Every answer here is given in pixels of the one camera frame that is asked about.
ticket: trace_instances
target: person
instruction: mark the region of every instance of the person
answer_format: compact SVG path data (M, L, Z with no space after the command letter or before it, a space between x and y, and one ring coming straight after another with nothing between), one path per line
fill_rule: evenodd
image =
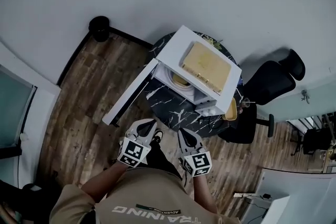
M50 223L239 223L218 214L205 175L193 178L194 200L186 193L180 174L161 151L162 136L156 131L147 165L131 168L117 161L81 189L65 186Z

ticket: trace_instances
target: shoe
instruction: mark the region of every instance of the shoe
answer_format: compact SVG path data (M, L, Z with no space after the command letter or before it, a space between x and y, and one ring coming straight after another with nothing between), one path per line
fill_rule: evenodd
M162 138L163 138L163 132L160 129L158 129L155 131L152 141L160 143Z

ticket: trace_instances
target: black baseboard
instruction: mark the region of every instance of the black baseboard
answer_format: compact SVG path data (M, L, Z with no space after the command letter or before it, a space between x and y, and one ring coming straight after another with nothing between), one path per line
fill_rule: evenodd
M129 41L132 41L134 43L137 43L147 49L150 49L153 47L152 44L146 42L146 41L143 41L141 40L140 38L136 38L136 37L133 37L123 31L120 31L118 29L115 29L113 27L110 27L110 32L113 33L113 34L116 34L116 35L119 35L123 38L126 38L128 39ZM79 55L80 51L82 50L82 48L85 46L86 42L88 42L89 38L91 37L91 32L88 32L86 34L86 36L84 37L84 39L81 41L81 43L78 45L77 49L73 52L73 54L71 55L67 65L64 67L64 70L62 72L62 74L59 76L59 79L56 83L57 86L61 86L62 82L64 81L64 78L66 76L66 74L68 73L71 65L73 64L73 62L75 61L76 57Z

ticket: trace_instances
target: black pants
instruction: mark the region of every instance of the black pants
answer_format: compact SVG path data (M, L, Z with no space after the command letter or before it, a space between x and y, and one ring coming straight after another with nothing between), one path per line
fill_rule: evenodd
M152 149L147 154L147 165L146 164L139 164L138 167L149 167L149 168L155 168L160 169L169 173L172 173L176 175L180 180L182 180L182 177L176 170L175 166L169 162L164 155L164 153L161 150L160 144L153 140L150 143Z

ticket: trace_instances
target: black marble tabletop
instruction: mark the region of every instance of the black marble tabletop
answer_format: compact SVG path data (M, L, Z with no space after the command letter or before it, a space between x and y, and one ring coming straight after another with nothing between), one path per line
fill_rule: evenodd
M232 55L217 40L199 32L195 33L207 40L232 62L236 63ZM151 59L158 55L174 34L175 33L170 33L162 37L154 44L152 49L149 51L146 63L149 63ZM221 115L203 117L195 112L194 104L155 78L148 83L144 92L152 110L154 111L154 114L166 126L174 131L178 131L179 128L187 128L199 134L201 137L209 137L222 132L229 126L236 127L239 120L239 115L235 121L224 121ZM237 89L234 94L237 107L240 106L239 102L241 100L239 93L243 95L242 78L239 79Z

